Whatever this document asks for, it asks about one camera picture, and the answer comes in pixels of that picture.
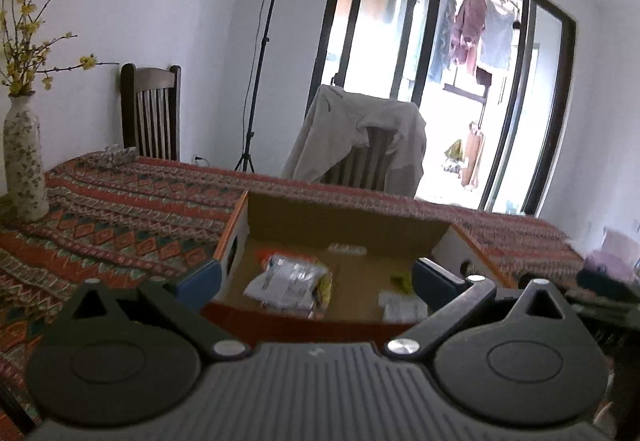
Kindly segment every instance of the patterned bedspread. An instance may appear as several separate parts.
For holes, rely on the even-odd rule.
[[[208,262],[244,190],[458,223],[512,280],[530,271],[571,284],[582,267],[565,235],[532,217],[149,158],[111,169],[93,164],[89,154],[48,172],[49,214],[0,229],[0,377],[32,416],[26,362],[76,286],[100,278],[134,287]],[[0,439],[19,438],[0,415]]]

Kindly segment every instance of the black window frame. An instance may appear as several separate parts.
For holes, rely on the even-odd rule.
[[[440,0],[429,0],[428,5],[428,13],[427,13],[427,23],[424,28],[424,36],[422,39],[422,49],[420,50],[420,57],[418,60],[416,79],[414,82],[414,88],[412,92],[412,102],[416,105],[420,106],[420,102],[422,101],[422,92],[424,90],[424,85],[426,83],[427,72],[429,68],[429,63],[431,60],[431,48],[433,45],[433,39],[435,35],[436,29],[436,19],[437,19],[437,10],[439,6]],[[306,111],[308,112],[313,98],[316,94],[316,90],[318,90],[319,85],[322,81],[322,73],[324,71],[324,63],[326,59],[329,36],[331,33],[331,28],[334,23],[334,15],[335,9],[337,6],[338,0],[327,0],[326,7],[324,10],[324,18],[322,20],[322,31],[320,40],[318,43],[318,53],[316,55],[316,62],[314,64],[314,71],[312,74],[311,84],[309,88],[309,94],[306,104]],[[559,53],[558,60],[558,74],[556,76],[556,90],[554,92],[552,110],[550,114],[550,118],[546,128],[545,141],[543,143],[542,150],[540,152],[540,156],[538,158],[538,162],[536,164],[536,170],[529,185],[529,189],[527,191],[527,196],[525,198],[522,211],[525,214],[533,215],[539,210],[540,201],[542,200],[542,196],[545,191],[546,184],[548,182],[549,174],[551,171],[551,167],[554,162],[554,158],[556,156],[556,152],[558,151],[558,145],[560,141],[560,137],[562,134],[562,128],[564,127],[564,117],[566,115],[566,108],[569,98],[569,91],[571,88],[571,79],[573,74],[574,67],[574,58],[575,58],[575,35],[576,35],[576,23],[575,20],[562,11],[557,5],[553,4],[549,0],[523,0],[522,2],[522,15],[520,20],[520,43],[518,46],[518,53],[516,56],[516,64],[514,70],[513,84],[511,86],[511,94],[509,98],[509,104],[507,106],[506,115],[504,118],[504,123],[502,126],[502,130],[500,132],[500,139],[498,142],[498,148],[496,150],[494,161],[492,163],[492,168],[490,170],[490,175],[487,179],[487,184],[484,188],[484,192],[482,193],[481,204],[479,206],[480,210],[491,209],[492,200],[495,201],[495,195],[497,194],[497,189],[499,189],[499,185],[496,185],[495,181],[497,178],[501,178],[504,175],[504,170],[508,165],[511,148],[513,146],[513,139],[517,132],[518,128],[518,120],[520,111],[522,109],[522,102],[524,99],[526,88],[526,76],[528,75],[528,71],[524,71],[523,74],[523,64],[526,61],[526,52],[525,43],[527,43],[527,33],[528,33],[528,21],[530,11],[533,10],[535,13],[535,6],[540,6],[545,9],[551,15],[556,17],[562,23],[562,34],[561,34],[561,48]],[[351,49],[351,43],[353,41],[353,33],[355,30],[355,25],[358,17],[358,11],[360,8],[360,0],[353,0],[350,8],[349,19],[347,23],[347,35],[345,36],[345,41],[343,45],[342,55],[340,56],[340,68],[338,70],[338,74],[335,75],[336,84],[343,86],[344,85],[344,77],[346,75],[348,63],[350,56],[348,52]],[[404,20],[404,26],[402,30],[402,35],[406,36],[404,33],[409,31],[409,27],[407,27],[407,20]],[[394,74],[394,82],[392,84],[392,89],[390,93],[391,98],[397,98],[398,96],[398,88],[396,87],[398,70],[400,68],[400,62],[402,58],[406,58],[406,50],[402,47],[398,51],[398,61],[396,64],[396,72]],[[460,92],[454,92],[454,94],[465,95]]]

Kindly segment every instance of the ceramic vase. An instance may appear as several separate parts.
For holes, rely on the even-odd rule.
[[[40,150],[40,122],[33,95],[11,97],[4,118],[6,187],[18,220],[32,223],[49,212]]]

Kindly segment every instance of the power cord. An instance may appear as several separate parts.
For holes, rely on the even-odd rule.
[[[208,167],[211,166],[211,163],[209,163],[209,160],[204,158],[204,157],[193,156],[193,161],[197,166],[200,166],[200,165],[198,165],[198,161],[204,161],[207,164]]]
[[[258,53],[258,40],[260,39],[260,27],[262,26],[262,15],[264,13],[264,3],[266,0],[262,0],[260,4],[260,16],[258,17],[258,29],[255,32],[254,42],[254,58],[251,61],[251,72],[249,73],[249,82],[246,86],[246,94],[244,95],[244,108],[242,109],[242,152],[244,153],[245,134],[246,134],[246,102],[249,100],[249,91],[251,91],[251,82],[254,78],[255,69],[255,56]]]

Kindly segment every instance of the tripod stand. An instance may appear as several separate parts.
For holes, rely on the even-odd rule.
[[[251,160],[251,140],[254,137],[254,116],[255,116],[255,102],[258,99],[258,87],[260,85],[260,75],[262,74],[262,63],[264,62],[264,53],[267,49],[267,43],[269,43],[269,26],[271,25],[271,16],[273,15],[273,6],[276,0],[271,0],[271,4],[269,6],[269,13],[267,15],[267,21],[264,25],[264,33],[262,34],[262,45],[260,47],[260,57],[258,58],[258,68],[255,71],[255,82],[254,82],[254,95],[251,100],[251,111],[249,113],[249,127],[246,132],[246,142],[244,145],[244,152],[240,156],[238,160],[238,164],[236,165],[235,170],[239,170],[240,166],[242,166],[242,172],[246,172],[248,167],[251,167],[251,172],[255,173],[254,163]]]

